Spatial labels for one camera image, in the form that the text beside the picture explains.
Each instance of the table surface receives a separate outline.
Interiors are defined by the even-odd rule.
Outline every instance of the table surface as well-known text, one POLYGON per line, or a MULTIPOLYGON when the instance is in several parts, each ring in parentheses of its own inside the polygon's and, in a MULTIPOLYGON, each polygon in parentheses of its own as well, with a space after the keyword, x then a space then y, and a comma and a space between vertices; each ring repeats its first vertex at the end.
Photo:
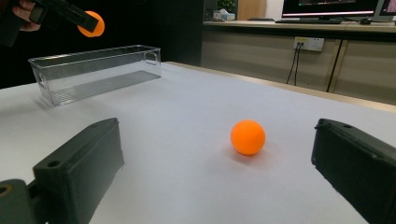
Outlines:
POLYGON ((396 146, 394 106, 176 63, 162 70, 159 79, 57 107, 35 83, 0 90, 0 180, 30 183, 33 166, 53 150, 92 123, 118 118, 125 165, 91 223, 367 223, 311 164, 314 127, 335 119, 396 146), (242 119, 266 131, 253 157, 230 142, 242 119))

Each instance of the orange ball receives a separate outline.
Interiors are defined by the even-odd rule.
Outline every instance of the orange ball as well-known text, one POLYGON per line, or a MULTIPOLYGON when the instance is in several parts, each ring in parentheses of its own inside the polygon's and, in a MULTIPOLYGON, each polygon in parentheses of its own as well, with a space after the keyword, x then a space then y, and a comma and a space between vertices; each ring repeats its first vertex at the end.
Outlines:
POLYGON ((94 11, 85 11, 85 12, 95 17, 98 20, 98 23, 92 33, 78 26, 79 31, 87 37, 95 37, 101 35, 105 31, 105 21, 102 19, 101 16, 99 16, 99 14, 97 14, 94 11))
POLYGON ((254 155, 264 146, 264 128, 254 120, 241 120, 231 130, 231 143, 239 153, 247 156, 254 155))

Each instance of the clear plastic container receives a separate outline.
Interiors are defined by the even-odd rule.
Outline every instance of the clear plastic container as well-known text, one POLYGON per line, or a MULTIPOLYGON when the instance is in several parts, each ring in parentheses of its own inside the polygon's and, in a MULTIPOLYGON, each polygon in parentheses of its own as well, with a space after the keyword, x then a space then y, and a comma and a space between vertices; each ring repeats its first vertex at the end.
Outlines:
POLYGON ((161 50, 133 45, 33 58, 35 79, 52 105, 161 77, 161 50))

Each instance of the power outlet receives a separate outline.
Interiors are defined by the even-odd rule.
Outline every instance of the power outlet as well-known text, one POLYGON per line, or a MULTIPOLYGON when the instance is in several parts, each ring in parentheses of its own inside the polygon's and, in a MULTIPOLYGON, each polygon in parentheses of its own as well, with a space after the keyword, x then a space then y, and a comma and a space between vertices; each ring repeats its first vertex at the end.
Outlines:
POLYGON ((301 36, 296 36, 294 38, 294 49, 297 49, 298 43, 303 44, 300 49, 307 49, 308 48, 308 37, 301 37, 301 36))
POLYGON ((323 38, 309 38, 306 48, 308 50, 322 51, 324 44, 323 38))

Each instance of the monitor screen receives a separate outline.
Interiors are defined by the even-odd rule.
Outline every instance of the monitor screen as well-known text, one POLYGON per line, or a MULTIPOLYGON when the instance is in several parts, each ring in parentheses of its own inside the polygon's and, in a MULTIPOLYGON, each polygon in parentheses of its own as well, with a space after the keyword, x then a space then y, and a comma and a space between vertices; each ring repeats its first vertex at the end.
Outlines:
POLYGON ((396 16, 396 0, 385 0, 379 15, 396 16))
POLYGON ((378 0, 284 0, 282 18, 373 16, 378 0))

